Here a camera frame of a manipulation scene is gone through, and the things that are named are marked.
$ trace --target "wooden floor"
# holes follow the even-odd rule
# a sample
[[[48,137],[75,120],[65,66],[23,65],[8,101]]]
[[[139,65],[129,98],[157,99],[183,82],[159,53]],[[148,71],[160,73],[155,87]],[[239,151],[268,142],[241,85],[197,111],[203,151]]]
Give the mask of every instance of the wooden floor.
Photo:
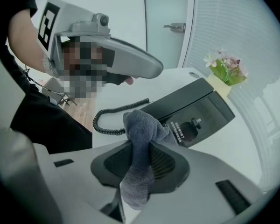
[[[73,102],[68,102],[70,105],[63,103],[60,105],[71,117],[73,117],[76,121],[78,121],[81,125],[83,125],[88,130],[92,131],[92,120],[94,118],[94,105],[95,105],[95,97],[93,98],[84,98],[84,99],[75,99],[75,105]]]

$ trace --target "blue cloth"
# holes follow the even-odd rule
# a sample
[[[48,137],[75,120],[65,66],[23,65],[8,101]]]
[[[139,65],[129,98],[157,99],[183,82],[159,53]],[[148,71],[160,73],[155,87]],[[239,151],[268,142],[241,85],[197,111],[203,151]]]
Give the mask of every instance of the blue cloth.
[[[148,187],[154,183],[150,166],[149,142],[163,141],[177,145],[169,127],[163,127],[151,115],[134,110],[124,113],[126,135],[133,145],[132,165],[121,183],[123,200],[134,210],[142,210],[147,203]]]

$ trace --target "black slot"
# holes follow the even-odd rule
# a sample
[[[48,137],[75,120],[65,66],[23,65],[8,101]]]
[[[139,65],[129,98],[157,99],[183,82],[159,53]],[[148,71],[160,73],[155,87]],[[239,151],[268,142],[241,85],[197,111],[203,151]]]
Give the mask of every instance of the black slot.
[[[64,165],[68,165],[72,162],[74,162],[72,159],[64,159],[64,160],[54,162],[54,165],[57,168],[57,167],[61,167],[61,166],[64,166]]]
[[[229,180],[216,182],[216,186],[236,215],[240,214],[251,205]]]

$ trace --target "yellow vase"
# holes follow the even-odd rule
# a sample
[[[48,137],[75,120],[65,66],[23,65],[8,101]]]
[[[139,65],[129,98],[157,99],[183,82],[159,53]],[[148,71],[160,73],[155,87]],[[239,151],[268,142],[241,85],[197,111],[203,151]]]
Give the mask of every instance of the yellow vase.
[[[226,100],[227,95],[231,91],[231,86],[226,85],[222,80],[220,80],[214,74],[210,74],[210,76],[206,78],[206,81],[214,88],[215,91],[219,93],[219,95],[224,100]]]

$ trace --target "green leaves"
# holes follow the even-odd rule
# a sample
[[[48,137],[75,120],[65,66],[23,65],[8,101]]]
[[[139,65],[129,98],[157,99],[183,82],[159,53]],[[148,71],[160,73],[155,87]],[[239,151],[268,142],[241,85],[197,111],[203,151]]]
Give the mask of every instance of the green leaves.
[[[214,75],[222,80],[225,84],[231,86],[246,80],[246,77],[241,75],[238,67],[232,70],[228,69],[222,59],[217,59],[216,63],[216,67],[210,66],[210,69]]]

